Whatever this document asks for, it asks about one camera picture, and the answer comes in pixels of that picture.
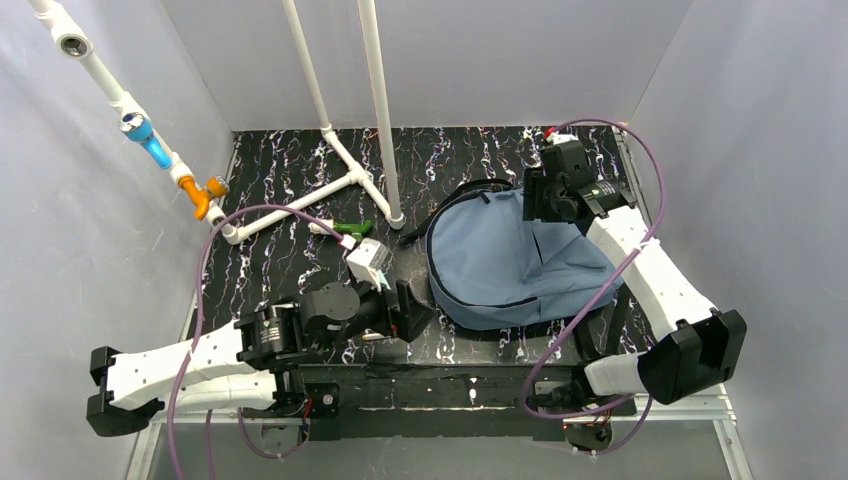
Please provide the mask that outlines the aluminium rail frame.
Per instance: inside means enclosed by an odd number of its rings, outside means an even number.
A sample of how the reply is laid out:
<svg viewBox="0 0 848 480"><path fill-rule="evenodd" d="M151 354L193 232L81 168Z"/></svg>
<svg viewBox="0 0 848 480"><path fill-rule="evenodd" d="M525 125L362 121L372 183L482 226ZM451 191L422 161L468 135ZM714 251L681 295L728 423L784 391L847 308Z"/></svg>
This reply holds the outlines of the aluminium rail frame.
<svg viewBox="0 0 848 480"><path fill-rule="evenodd" d="M723 385L710 387L705 393L697 393L693 396L679 400L671 405L662 405L654 402L650 409L647 410L647 396L637 395L634 397L636 413L634 414L616 414L620 416L620 420L624 422L635 422L640 416L645 414L645 421L711 421L716 429L720 448L722 450L728 472L731 479L754 479L748 464L742 442L736 430L737 416L732 407L731 400ZM177 413L175 416L176 424L204 424L207 417L207 409L199 411L186 411ZM519 412L513 407L497 407L497 406L468 406L468 407L399 407L399 408L365 408L362 412L404 412L404 413L462 413L478 415L477 412L489 413L510 413L518 414L519 423L529 421L530 417ZM161 414L161 418L154 417L152 425L143 430L136 439L133 449L130 465L127 470L125 479L147 479L153 463L153 457L158 445L159 434L167 433L165 426L155 426L165 424L165 414ZM283 425L283 424L298 424L299 420L286 418L271 418L261 417L259 413L250 413L245 420L246 423L257 423L260 425ZM237 410L235 408L216 408L213 409L210 422L212 424L235 424L238 420Z"/></svg>

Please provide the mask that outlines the green white pipe fitting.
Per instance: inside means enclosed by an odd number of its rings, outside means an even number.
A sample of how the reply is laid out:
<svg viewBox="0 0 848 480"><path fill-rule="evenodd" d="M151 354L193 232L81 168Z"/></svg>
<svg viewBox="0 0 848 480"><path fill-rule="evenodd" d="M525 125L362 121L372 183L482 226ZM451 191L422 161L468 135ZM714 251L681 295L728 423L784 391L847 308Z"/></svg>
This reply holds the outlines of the green white pipe fitting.
<svg viewBox="0 0 848 480"><path fill-rule="evenodd" d="M308 225L309 231L316 235L329 236L333 232L341 235L349 235L357 241L361 241L373 228L374 222L366 220L362 223L340 223L331 219L321 219L321 222L328 227L324 229L322 226L310 222Z"/></svg>

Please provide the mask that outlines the blue pipe valve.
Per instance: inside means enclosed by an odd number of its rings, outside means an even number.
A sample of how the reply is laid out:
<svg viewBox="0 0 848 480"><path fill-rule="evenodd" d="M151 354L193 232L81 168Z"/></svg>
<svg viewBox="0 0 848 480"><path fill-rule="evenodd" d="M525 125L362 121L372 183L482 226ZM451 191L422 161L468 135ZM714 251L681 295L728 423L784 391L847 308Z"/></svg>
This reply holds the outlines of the blue pipe valve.
<svg viewBox="0 0 848 480"><path fill-rule="evenodd" d="M139 144L162 170L169 169L173 161L157 139L151 121L142 113L124 114L119 130L132 142Z"/></svg>

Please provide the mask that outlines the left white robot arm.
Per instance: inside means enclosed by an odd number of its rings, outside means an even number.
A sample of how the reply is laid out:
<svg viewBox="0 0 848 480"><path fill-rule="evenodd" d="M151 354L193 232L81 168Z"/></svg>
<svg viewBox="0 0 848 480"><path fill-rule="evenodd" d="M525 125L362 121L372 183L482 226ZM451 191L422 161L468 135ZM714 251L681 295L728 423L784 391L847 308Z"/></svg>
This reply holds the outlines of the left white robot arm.
<svg viewBox="0 0 848 480"><path fill-rule="evenodd" d="M392 288L333 282L197 339L140 353L98 347L89 366L97 391L85 418L98 436L117 437L184 412L246 408L295 415L309 403L301 366L368 333L410 343L436 315L406 281Z"/></svg>

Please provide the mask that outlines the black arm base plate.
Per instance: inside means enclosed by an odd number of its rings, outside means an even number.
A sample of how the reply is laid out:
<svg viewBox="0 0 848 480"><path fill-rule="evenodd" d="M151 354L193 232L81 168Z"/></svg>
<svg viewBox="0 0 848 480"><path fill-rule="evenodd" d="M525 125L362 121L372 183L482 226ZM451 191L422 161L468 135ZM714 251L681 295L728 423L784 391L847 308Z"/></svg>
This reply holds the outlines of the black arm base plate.
<svg viewBox="0 0 848 480"><path fill-rule="evenodd" d="M273 373L274 404L253 418L281 418L301 402L312 441L405 437L529 437L563 441L562 423L526 414L527 365L305 364Z"/></svg>

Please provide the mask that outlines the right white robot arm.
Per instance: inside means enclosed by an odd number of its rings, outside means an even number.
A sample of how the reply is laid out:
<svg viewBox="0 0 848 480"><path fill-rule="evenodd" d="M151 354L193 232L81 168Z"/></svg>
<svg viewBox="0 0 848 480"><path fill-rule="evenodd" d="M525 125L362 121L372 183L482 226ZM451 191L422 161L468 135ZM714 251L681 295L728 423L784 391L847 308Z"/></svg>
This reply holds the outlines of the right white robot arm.
<svg viewBox="0 0 848 480"><path fill-rule="evenodd" d="M719 310L686 279L650 232L635 197L600 180L581 141L553 134L541 166L524 175L527 220L574 224L616 266L621 292L642 308L656 344L641 354L604 354L572 370L567 386L534 394L531 405L583 407L613 395L647 394L663 405L730 380L747 324Z"/></svg>

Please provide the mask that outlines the blue student backpack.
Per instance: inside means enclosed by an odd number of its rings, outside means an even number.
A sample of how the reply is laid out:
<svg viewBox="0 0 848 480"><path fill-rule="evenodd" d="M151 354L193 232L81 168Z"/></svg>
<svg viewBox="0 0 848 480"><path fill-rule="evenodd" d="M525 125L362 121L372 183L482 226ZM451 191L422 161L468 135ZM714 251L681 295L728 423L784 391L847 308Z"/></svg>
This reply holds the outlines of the blue student backpack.
<svg viewBox="0 0 848 480"><path fill-rule="evenodd" d="M576 316L616 267L574 224L525 221L502 179L460 185L398 244L422 242L437 306L474 331Z"/></svg>

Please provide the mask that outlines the white PVC pipe frame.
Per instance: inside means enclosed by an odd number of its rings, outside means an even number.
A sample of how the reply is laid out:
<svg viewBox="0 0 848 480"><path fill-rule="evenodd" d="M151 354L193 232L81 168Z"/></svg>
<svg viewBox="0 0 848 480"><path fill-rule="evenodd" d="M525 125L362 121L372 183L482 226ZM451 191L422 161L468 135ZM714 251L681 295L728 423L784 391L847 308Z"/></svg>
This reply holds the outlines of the white PVC pipe frame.
<svg viewBox="0 0 848 480"><path fill-rule="evenodd" d="M104 93L111 108L117 112L119 123L124 114L132 112L142 113L150 120L133 96L115 79L99 58L92 41L59 2L34 1L31 5L35 17L49 32L58 52L83 67ZM377 137L383 172L380 179L375 179L371 172L353 156L332 126L297 7L292 1L285 1L282 6L319 119L321 141L310 157L320 162L327 158L334 158L341 165L335 170L330 170L324 166L316 167L314 170L315 176L306 182L308 189L304 195L285 207L272 208L270 213L251 222L236 225L234 223L235 218L225 215L220 207L221 198L211 203L208 214L200 221L207 222L212 227L213 232L221 236L228 244L238 245L251 236L274 226L286 217L303 217L305 215L304 208L321 202L341 190L348 187L358 187L368 196L376 211L383 215L390 228L401 229L405 224L405 216L400 205L397 162L394 157L375 3L360 1L357 6L377 117ZM204 187L206 183L200 184L190 167L167 145L155 127L154 131L157 139L173 161L173 165L163 171L169 175L176 187L180 189L177 186L177 180L184 175L193 176L197 186Z"/></svg>

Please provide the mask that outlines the orange pipe valve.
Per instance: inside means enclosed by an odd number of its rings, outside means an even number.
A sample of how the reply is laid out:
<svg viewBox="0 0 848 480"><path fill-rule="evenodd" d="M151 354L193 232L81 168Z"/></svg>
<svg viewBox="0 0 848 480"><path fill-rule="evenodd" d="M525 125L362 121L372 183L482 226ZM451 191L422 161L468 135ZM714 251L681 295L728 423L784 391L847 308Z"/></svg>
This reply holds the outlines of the orange pipe valve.
<svg viewBox="0 0 848 480"><path fill-rule="evenodd" d="M177 186L188 196L195 207L193 213L196 220L203 220L209 212L211 203L229 193L229 185L221 176L210 178L204 187L198 187L193 176L184 175L178 178Z"/></svg>

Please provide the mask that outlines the white yellow marker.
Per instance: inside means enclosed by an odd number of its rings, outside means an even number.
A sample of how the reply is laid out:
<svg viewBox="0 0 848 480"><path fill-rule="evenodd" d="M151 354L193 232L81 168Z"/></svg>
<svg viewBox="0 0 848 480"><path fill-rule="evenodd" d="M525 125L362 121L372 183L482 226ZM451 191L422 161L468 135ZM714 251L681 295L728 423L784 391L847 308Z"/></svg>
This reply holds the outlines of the white yellow marker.
<svg viewBox="0 0 848 480"><path fill-rule="evenodd" d="M386 340L387 336L379 334L379 333L372 332L372 333L364 333L361 336L361 338L362 338L363 341L368 342L368 341Z"/></svg>

